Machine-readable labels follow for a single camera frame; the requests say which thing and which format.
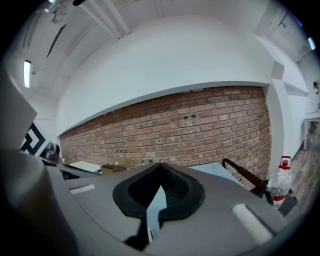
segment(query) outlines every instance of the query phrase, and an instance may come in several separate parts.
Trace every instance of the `water bottle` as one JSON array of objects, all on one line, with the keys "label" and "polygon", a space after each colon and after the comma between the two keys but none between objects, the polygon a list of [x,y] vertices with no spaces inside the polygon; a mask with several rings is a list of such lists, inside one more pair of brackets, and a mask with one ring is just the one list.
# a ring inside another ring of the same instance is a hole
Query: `water bottle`
[{"label": "water bottle", "polygon": [[290,165],[291,157],[282,156],[278,172],[273,173],[269,179],[268,187],[273,196],[273,207],[276,209],[279,209],[286,199],[293,182],[293,173]]}]

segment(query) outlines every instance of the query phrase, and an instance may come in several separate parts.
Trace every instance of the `black and white sign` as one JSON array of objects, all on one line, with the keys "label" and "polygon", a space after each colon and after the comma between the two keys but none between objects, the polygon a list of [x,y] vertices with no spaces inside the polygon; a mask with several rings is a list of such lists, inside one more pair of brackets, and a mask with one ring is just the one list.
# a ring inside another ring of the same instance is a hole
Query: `black and white sign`
[{"label": "black and white sign", "polygon": [[38,157],[50,142],[37,121],[33,121],[22,142],[21,150]]}]

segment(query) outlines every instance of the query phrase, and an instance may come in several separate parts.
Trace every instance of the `white ceiling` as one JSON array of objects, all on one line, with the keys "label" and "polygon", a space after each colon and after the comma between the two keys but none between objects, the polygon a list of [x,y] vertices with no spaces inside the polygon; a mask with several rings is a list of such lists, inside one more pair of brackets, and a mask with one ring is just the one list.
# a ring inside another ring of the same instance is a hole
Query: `white ceiling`
[{"label": "white ceiling", "polygon": [[[92,8],[91,1],[87,0],[82,5],[100,17]],[[95,1],[113,21],[121,35],[126,36],[104,0]],[[40,6],[37,10],[38,20],[35,29],[31,35],[30,30],[28,32],[28,36],[31,36],[29,49],[23,48],[23,42],[29,22],[35,21],[36,18],[31,18],[21,28],[5,58],[5,65],[12,79],[27,98],[33,92],[37,92],[58,101],[70,77],[80,65],[105,43],[115,42],[115,39],[80,6],[73,6],[72,0],[56,0],[56,4],[60,2],[66,5],[66,8],[63,9],[63,14],[65,13],[63,19],[58,23],[51,22],[55,15],[44,12],[44,6]],[[112,0],[112,2],[131,31],[145,22],[161,17],[157,0]],[[268,3],[267,0],[160,0],[160,8],[164,17],[213,16],[237,29],[253,32],[262,19]],[[285,49],[294,60],[299,61],[308,53],[308,45],[293,16],[287,14],[283,19],[286,11],[279,8],[276,13],[272,13],[269,21],[267,20],[269,23],[263,34]],[[282,21],[286,27],[279,25],[279,21]],[[65,28],[47,57],[58,31],[65,24]],[[32,62],[29,89],[24,88],[23,83],[24,60]]]}]

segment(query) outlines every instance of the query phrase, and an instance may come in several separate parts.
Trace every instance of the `wooden floor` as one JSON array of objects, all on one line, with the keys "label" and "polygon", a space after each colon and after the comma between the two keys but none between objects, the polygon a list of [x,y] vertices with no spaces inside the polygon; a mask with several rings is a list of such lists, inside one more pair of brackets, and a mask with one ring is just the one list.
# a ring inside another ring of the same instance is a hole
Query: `wooden floor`
[{"label": "wooden floor", "polygon": [[286,216],[288,222],[305,213],[312,206],[320,188],[320,136],[310,131],[307,150],[298,151],[291,163],[295,175],[291,186],[297,205]]}]

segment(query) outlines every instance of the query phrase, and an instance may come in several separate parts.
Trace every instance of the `cardboard box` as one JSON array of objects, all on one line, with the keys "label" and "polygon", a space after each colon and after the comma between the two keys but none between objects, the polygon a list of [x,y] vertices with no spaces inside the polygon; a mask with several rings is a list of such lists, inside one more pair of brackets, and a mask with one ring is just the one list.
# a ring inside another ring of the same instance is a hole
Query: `cardboard box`
[{"label": "cardboard box", "polygon": [[124,166],[113,166],[113,165],[105,164],[105,165],[102,165],[100,167],[100,170],[101,170],[103,175],[104,174],[114,174],[114,173],[117,173],[117,172],[126,171],[127,167],[124,167]]}]

